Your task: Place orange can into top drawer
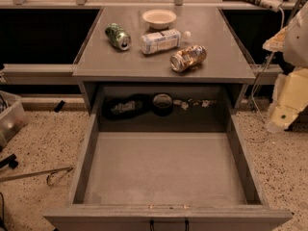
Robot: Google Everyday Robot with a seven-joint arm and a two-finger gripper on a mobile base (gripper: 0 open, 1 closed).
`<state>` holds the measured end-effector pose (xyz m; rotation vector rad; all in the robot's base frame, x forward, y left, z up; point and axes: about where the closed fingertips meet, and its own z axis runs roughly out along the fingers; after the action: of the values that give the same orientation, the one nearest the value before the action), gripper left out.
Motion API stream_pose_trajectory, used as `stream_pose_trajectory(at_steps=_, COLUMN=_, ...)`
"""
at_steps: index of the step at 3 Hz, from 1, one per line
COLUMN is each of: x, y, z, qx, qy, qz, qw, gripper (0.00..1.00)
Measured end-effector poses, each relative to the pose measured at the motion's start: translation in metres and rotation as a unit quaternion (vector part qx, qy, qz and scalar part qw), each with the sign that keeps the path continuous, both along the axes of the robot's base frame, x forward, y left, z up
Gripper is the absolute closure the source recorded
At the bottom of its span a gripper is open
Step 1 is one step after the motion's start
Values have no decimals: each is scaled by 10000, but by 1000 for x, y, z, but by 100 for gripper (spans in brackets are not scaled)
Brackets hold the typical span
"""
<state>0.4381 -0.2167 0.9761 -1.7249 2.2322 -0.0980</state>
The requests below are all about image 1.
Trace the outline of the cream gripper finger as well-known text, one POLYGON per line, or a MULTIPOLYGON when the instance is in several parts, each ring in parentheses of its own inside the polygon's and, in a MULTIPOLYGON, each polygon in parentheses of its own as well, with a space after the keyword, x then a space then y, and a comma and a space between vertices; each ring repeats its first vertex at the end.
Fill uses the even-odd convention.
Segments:
POLYGON ((264 42, 263 48, 270 52, 283 52, 285 48, 286 33, 287 28, 282 28, 273 37, 267 39, 264 42))
POLYGON ((266 128, 271 133, 282 132, 308 106, 308 69, 297 68, 288 75, 279 74, 269 105, 266 128))

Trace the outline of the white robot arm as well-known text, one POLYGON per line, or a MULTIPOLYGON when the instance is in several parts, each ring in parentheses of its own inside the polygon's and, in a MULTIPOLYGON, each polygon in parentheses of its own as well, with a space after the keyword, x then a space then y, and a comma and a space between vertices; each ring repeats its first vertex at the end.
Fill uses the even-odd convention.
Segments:
POLYGON ((281 52, 284 61, 295 67, 288 75, 278 75, 268 109, 267 130, 282 132, 308 106, 308 2, 263 48, 281 52))

